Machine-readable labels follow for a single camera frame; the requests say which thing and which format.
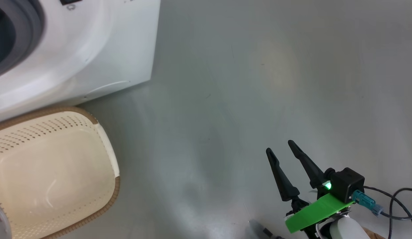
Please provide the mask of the black door latch slot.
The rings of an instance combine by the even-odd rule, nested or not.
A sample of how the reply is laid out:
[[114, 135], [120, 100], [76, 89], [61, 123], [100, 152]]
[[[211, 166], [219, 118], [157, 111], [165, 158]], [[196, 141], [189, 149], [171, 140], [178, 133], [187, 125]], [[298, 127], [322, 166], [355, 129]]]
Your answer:
[[66, 7], [69, 11], [73, 11], [76, 9], [76, 3], [83, 1], [83, 0], [59, 0], [60, 3]]

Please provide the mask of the round white filter cover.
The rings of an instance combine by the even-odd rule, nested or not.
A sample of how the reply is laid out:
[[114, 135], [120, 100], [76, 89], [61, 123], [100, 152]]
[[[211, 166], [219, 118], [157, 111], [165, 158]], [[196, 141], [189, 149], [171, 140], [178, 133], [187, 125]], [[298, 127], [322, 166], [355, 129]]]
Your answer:
[[84, 100], [92, 100], [97, 97], [102, 97], [107, 94], [111, 94], [116, 91], [120, 91], [124, 88], [130, 87], [130, 81], [118, 81], [114, 83], [109, 83], [107, 85], [95, 88], [94, 90], [88, 92], [83, 99]]

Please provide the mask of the cream perforated laundry basket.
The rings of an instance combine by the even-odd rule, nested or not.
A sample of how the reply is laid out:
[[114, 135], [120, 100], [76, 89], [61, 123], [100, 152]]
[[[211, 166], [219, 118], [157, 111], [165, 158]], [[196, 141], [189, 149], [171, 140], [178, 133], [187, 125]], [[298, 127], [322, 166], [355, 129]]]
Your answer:
[[99, 121], [78, 107], [0, 122], [0, 206], [12, 239], [57, 239], [106, 213], [120, 170]]

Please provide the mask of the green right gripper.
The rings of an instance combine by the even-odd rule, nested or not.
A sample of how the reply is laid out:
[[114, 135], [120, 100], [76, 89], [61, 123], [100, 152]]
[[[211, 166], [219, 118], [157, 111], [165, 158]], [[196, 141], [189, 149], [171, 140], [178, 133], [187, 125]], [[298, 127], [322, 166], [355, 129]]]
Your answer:
[[[293, 141], [288, 141], [295, 158], [297, 158], [309, 180], [310, 186], [313, 189], [323, 186], [326, 182], [324, 172], [311, 160], [311, 158], [303, 152], [303, 150]], [[299, 190], [292, 185], [285, 173], [279, 166], [279, 160], [271, 148], [266, 149], [266, 155], [274, 176], [276, 185], [282, 201], [290, 201], [298, 198]], [[308, 239], [319, 239], [316, 224], [327, 220], [331, 216], [348, 208], [353, 201], [344, 203], [334, 197], [332, 194], [326, 194], [320, 197], [316, 202], [304, 207], [297, 213], [288, 217], [285, 220], [285, 225], [291, 234], [302, 231], [306, 234]]]

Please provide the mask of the white front-load washing machine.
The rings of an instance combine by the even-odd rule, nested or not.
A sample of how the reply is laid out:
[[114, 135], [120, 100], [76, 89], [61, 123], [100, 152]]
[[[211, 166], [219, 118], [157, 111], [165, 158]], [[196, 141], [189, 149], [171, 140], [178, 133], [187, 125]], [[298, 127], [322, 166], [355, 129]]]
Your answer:
[[82, 104], [88, 92], [109, 83], [151, 79], [161, 0], [83, 0], [73, 11], [59, 0], [39, 1], [40, 42], [0, 76], [0, 121]]

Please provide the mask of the grey rubber door seal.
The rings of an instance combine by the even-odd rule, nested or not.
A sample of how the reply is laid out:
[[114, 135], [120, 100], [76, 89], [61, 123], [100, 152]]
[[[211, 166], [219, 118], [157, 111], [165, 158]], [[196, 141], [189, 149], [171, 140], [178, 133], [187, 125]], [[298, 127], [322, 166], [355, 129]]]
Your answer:
[[0, 76], [25, 60], [42, 37], [45, 14], [39, 0], [0, 0], [2, 9], [13, 23], [15, 42], [9, 55], [0, 63]]

